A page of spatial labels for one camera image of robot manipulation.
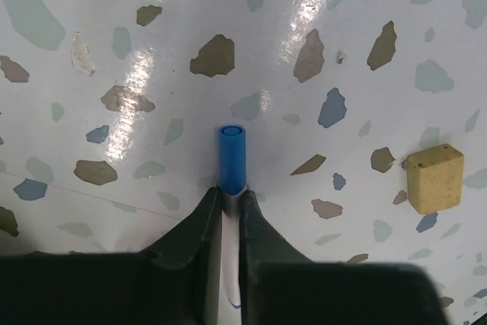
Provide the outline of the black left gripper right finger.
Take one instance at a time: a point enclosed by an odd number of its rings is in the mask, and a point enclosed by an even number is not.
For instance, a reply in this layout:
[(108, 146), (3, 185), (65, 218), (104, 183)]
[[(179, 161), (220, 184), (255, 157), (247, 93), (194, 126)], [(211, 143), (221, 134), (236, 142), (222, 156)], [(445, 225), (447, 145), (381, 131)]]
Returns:
[(433, 282), (405, 263), (316, 263), (240, 198), (244, 324), (446, 324)]

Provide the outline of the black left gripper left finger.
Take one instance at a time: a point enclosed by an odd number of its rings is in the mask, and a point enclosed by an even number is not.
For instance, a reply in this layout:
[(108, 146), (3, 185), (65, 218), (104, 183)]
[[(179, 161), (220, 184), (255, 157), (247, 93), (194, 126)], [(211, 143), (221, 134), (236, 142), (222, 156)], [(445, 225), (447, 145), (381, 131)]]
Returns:
[(222, 192), (138, 252), (1, 260), (3, 324), (215, 324)]

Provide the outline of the white pen blue cap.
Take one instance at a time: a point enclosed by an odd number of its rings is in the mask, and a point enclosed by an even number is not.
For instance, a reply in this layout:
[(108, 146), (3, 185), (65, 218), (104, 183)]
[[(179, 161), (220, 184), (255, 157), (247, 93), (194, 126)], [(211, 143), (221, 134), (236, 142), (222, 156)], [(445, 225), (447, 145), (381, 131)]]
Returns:
[(246, 130), (218, 130), (218, 172), (222, 190), (221, 274), (231, 306), (241, 308), (239, 286), (240, 198), (247, 189)]

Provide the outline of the small tan eraser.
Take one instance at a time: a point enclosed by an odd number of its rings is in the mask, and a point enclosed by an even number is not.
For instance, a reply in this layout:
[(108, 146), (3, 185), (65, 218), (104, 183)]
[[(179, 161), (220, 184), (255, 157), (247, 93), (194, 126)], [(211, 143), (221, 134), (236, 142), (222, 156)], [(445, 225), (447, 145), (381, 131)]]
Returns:
[(460, 204), (464, 155), (449, 144), (411, 154), (406, 159), (407, 193), (412, 207), (429, 215)]

